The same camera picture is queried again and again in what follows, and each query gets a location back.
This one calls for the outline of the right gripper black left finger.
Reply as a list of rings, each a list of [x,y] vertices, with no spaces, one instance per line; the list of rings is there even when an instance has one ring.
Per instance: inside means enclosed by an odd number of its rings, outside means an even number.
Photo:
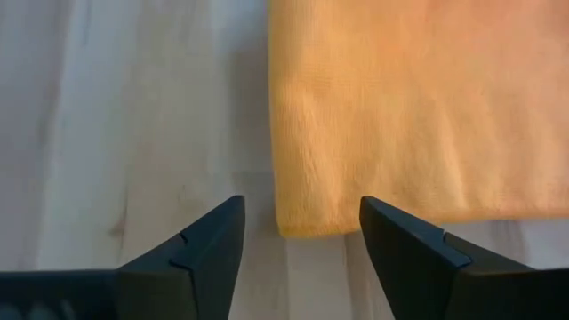
[[[0,272],[0,320],[228,320],[244,229],[232,196],[119,268]]]

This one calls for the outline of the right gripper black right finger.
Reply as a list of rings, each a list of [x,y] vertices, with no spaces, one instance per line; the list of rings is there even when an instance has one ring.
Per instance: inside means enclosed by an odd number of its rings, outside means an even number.
[[[359,221],[396,320],[569,320],[569,268],[530,268],[372,196]]]

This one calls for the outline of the orange microfiber towel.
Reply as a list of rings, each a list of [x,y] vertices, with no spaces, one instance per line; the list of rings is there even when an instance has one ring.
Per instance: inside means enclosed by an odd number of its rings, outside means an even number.
[[[569,216],[569,0],[269,0],[276,221]]]

